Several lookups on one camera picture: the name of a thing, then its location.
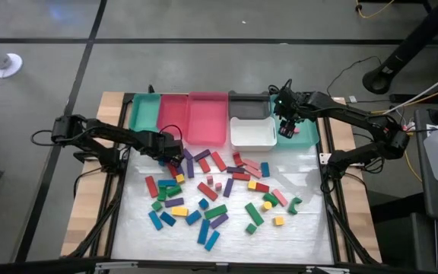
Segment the white plastic bin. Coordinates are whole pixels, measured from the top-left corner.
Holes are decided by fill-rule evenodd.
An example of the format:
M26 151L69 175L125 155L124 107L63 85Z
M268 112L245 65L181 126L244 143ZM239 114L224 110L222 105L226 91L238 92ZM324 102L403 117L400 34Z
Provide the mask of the white plastic bin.
M277 144L275 121L265 119L230 119L230 141L237 151L270 151Z

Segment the green arch block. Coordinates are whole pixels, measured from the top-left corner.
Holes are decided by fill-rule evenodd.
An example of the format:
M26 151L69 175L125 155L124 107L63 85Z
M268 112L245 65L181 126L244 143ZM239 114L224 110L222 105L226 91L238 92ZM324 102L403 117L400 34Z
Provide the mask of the green arch block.
M303 202L303 200L297 196L295 196L294 198L292 198L292 200L290 201L290 204L288 206L287 212L291 215L296 215L298 213L297 211L297 206L299 204L301 204Z

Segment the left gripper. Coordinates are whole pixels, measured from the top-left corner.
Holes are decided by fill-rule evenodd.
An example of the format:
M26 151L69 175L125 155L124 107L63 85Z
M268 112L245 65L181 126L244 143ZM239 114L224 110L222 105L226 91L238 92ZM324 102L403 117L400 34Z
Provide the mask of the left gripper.
M147 155L154 160L159 160L159 165L181 164L184 159L183 143L175 140L168 132L141 131L143 148L142 155Z

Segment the long red block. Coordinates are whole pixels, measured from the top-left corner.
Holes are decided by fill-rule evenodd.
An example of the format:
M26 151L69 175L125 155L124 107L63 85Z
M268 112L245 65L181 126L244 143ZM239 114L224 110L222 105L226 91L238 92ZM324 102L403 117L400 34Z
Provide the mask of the long red block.
M215 201L218 198L218 194L216 194L213 189L211 189L209 186L204 184L203 182L200 182L200 184L197 186L198 190L206 195L211 201Z
M218 154L217 151L212 152L211 157L219 171L225 171L227 169L227 165L224 163L222 157Z

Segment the large teal plastic bin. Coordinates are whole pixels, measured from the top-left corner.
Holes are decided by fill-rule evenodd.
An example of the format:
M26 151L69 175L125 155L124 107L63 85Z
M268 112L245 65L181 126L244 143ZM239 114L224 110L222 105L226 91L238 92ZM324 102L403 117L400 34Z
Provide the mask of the large teal plastic bin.
M277 137L277 146L279 148L310 148L319 141L319 134L316 128L316 124L308 119L305 119L301 123L296 124L296 129L299 130L298 133L294 133L291 139L285 138L278 134L281 121L279 117L274 114L275 99L277 95L270 96L270 107L271 107L271 117L275 121L275 135Z

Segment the white glossy table mat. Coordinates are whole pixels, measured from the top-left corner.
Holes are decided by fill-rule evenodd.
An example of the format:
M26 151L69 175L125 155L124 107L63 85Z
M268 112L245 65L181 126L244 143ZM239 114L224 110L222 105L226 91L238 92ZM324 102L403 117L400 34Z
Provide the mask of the white glossy table mat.
M145 177L170 178L166 167L133 151L130 154L111 257L121 260L192 261L213 263L331 264L332 249L327 227L323 195L319 189L319 164L315 148L307 150L273 149L243 152L241 158L268 162L270 177L260 179L271 190L278 189L286 200L295 196L303 202L298 213L277 205L263 212L263 195L248 189L248 183L236 180L229 197L222 192L209 203L211 208L227 207L229 218L215 230L220 232L211 251L198 244L201 223L187 225L176 218L173 227L157 231L148 213L151 198ZM264 223L250 235L246 227L253 220L245 210L252 203ZM273 218L282 216L284 225L275 226Z

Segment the long green block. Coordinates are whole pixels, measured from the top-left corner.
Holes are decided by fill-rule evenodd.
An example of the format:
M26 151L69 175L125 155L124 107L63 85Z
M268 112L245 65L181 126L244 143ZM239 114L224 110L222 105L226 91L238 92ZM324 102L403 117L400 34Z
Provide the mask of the long green block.
M256 226L260 226L264 223L264 219L262 218L256 207L251 202L245 205L245 210L247 211L251 219L254 221Z

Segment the small teal plastic bin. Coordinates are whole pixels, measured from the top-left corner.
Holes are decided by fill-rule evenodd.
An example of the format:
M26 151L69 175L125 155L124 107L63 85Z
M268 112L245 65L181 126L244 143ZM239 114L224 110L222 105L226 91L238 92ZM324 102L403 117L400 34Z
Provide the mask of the small teal plastic bin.
M159 94L135 94L129 118L129 129L157 131L157 118L160 109Z

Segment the black floor stand leg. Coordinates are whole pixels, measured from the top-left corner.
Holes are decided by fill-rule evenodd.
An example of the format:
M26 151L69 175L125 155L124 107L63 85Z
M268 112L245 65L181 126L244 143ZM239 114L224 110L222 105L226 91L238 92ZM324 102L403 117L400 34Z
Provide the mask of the black floor stand leg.
M394 77L425 47L434 37L438 37L438 5L432 8L429 0L396 0L402 4L420 4L427 16L400 43L392 54L374 70L362 78L363 86L371 93L385 94L389 91Z

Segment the black frame crossbar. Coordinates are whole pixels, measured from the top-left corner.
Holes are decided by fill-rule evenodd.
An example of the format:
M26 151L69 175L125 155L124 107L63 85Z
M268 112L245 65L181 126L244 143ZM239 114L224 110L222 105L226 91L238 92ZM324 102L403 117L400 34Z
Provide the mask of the black frame crossbar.
M111 260L106 257L91 258L61 258L57 260L42 260L0 264L0 274L72 274L94 270L124 268L152 269L186 269L192 271L207 270L212 272L239 271L285 271L305 272L308 269L320 269L319 264L279 264L279 263L210 263L192 261L158 261L158 260ZM403 269L387 265L364 265L356 263L335 263L331 269L341 269L349 274L438 274L438 270L423 271Z

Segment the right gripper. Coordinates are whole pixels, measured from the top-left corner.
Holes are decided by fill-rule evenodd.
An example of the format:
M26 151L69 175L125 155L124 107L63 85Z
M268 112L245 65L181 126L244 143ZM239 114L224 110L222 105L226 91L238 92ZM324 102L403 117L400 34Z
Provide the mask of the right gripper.
M274 114L282 120L278 134L291 139L295 134L296 124L304 121L297 106L297 95L289 88L282 88L275 99Z

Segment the power strip with plugs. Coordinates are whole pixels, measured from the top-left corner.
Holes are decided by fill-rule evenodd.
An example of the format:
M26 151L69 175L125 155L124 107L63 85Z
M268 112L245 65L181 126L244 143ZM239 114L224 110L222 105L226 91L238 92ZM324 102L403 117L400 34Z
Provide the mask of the power strip with plugs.
M413 135L414 132L416 131L416 125L414 122L414 119L402 119L400 122L400 125L402 127L402 129L408 134L408 135Z

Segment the large pink plastic bin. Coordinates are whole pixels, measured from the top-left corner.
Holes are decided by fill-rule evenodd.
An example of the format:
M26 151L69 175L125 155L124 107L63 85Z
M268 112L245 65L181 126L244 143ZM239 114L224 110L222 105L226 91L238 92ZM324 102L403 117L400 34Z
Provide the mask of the large pink plastic bin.
M226 142L228 93L191 92L186 108L186 141L221 147Z

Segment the small pink plastic bin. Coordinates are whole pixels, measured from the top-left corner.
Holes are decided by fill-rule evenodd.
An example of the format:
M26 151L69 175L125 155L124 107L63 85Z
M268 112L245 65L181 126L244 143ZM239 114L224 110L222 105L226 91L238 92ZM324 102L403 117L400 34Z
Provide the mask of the small pink plastic bin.
M164 94L161 96L160 108L157 118L157 128L173 134L176 139L180 134L185 135L186 106L188 96L177 94Z

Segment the dark grey plastic bin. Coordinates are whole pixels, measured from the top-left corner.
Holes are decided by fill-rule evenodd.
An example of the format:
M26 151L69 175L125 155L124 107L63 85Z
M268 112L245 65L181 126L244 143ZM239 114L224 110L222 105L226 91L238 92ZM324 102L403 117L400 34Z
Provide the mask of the dark grey plastic bin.
M267 91L260 94L228 93L229 118L265 119L271 115L270 95Z

